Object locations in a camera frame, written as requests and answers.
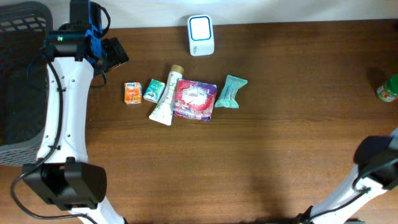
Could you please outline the teal tissue pack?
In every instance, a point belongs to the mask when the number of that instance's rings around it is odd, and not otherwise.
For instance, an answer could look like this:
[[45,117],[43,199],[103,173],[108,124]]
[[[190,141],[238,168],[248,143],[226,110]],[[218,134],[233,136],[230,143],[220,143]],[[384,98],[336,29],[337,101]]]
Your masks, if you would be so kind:
[[147,101],[158,103],[165,90],[165,83],[152,79],[143,98]]

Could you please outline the red purple tissue pack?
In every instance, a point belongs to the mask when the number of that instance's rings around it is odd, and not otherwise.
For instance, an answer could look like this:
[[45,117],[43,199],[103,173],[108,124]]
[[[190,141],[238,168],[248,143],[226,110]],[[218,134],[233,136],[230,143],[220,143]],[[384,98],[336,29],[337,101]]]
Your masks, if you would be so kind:
[[174,115],[187,119],[209,121],[215,104],[215,84],[180,79],[174,101]]

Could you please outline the white tube with cork cap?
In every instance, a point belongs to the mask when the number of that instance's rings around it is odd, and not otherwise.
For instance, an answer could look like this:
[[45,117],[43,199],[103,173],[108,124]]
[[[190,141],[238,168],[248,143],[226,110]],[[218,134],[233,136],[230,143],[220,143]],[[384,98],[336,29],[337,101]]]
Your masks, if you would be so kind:
[[177,83],[182,79],[184,68],[179,65],[172,65],[165,91],[159,100],[157,106],[150,114],[149,119],[158,123],[170,126],[172,124],[172,118],[174,114],[174,94],[177,88]]

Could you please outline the green lid jar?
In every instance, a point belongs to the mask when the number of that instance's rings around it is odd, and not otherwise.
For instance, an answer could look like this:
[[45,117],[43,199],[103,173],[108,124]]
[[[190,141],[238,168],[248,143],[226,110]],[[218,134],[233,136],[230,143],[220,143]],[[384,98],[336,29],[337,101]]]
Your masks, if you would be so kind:
[[393,75],[376,90],[376,95],[384,102],[392,102],[397,99],[397,74]]

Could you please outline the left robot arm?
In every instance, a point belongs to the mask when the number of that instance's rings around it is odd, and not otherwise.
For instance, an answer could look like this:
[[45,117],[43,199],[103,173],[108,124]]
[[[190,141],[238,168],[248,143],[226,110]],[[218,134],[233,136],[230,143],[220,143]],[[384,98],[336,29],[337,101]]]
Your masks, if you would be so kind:
[[83,223],[126,222],[106,198],[106,171],[88,162],[85,142],[92,79],[129,60],[117,38],[106,38],[106,15],[98,3],[72,1],[69,22],[47,33],[41,51],[49,78],[44,136],[36,162],[25,164],[21,174],[63,218]]

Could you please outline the green wet wipes pack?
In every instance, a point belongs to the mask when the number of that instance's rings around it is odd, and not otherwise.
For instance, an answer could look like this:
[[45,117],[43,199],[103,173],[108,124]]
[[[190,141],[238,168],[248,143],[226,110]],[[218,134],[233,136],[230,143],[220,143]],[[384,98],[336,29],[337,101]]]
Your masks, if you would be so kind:
[[236,101],[236,94],[238,90],[247,83],[248,81],[245,79],[228,75],[226,77],[224,88],[215,103],[215,108],[224,107],[238,109],[239,104]]

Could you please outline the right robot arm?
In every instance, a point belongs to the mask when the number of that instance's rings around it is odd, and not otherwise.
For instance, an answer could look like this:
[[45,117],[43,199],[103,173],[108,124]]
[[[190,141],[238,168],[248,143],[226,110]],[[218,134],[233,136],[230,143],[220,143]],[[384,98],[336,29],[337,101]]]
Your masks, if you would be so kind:
[[361,223],[352,216],[375,197],[397,187],[397,130],[368,136],[358,146],[349,176],[322,202],[296,217],[301,224]]

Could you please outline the orange tissue pack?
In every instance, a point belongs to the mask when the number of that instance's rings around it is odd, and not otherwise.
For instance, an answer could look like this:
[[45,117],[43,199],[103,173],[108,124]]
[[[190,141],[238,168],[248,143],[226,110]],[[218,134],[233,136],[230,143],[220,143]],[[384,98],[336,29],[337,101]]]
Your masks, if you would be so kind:
[[124,84],[124,102],[127,105],[140,104],[142,101],[142,86],[139,82]]

